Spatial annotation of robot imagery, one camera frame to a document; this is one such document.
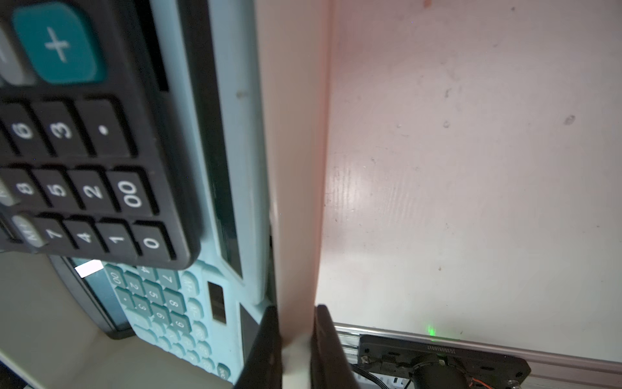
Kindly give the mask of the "teal calculator with display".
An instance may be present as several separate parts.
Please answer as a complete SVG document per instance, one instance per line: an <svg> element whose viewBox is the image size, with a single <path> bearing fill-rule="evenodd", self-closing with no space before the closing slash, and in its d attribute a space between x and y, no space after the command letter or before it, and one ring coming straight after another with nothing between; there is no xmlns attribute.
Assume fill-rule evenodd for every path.
<svg viewBox="0 0 622 389"><path fill-rule="evenodd" d="M252 304L216 267L184 271L69 258L77 280L108 324L235 383L249 357L269 299Z"/></svg>

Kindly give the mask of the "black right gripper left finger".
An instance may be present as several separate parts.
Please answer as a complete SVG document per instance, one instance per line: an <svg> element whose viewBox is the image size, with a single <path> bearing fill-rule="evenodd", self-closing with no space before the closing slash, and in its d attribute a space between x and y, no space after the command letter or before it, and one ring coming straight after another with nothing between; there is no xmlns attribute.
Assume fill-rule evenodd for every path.
<svg viewBox="0 0 622 389"><path fill-rule="evenodd" d="M259 325L249 359L233 386L235 389L282 388L282 341L278 311L267 307Z"/></svg>

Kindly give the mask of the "cream plastic storage box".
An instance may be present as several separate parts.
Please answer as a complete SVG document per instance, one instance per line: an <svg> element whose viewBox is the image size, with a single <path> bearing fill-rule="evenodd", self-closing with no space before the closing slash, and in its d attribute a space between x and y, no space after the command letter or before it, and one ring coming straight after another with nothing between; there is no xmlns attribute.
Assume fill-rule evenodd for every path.
<svg viewBox="0 0 622 389"><path fill-rule="evenodd" d="M330 3L252 1L267 159L270 273L282 388L311 387Z"/></svg>

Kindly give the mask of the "black calculator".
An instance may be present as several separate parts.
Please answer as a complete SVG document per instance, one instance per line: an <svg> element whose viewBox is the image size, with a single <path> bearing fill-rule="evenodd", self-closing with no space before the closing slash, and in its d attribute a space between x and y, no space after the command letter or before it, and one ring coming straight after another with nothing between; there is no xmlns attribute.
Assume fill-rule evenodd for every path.
<svg viewBox="0 0 622 389"><path fill-rule="evenodd" d="M2 2L2 251L196 261L155 25L148 1Z"/></svg>
<svg viewBox="0 0 622 389"><path fill-rule="evenodd" d="M70 295L108 338L123 340L135 336L99 259L56 255L49 259Z"/></svg>

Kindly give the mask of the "light blue calculator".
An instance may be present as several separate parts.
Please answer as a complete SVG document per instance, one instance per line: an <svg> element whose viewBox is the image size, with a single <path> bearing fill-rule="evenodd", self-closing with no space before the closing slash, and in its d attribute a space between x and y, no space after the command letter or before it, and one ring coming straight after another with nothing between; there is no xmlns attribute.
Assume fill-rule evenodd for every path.
<svg viewBox="0 0 622 389"><path fill-rule="evenodd" d="M242 301L267 295L270 221L255 4L151 4L178 147L181 193L190 196L203 262Z"/></svg>

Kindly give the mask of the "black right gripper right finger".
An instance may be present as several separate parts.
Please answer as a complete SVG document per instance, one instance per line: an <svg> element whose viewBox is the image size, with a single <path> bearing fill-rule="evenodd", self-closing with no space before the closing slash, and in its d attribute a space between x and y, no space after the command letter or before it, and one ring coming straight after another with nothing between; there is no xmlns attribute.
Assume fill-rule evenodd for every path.
<svg viewBox="0 0 622 389"><path fill-rule="evenodd" d="M359 389L328 308L315 308L311 341L312 389Z"/></svg>

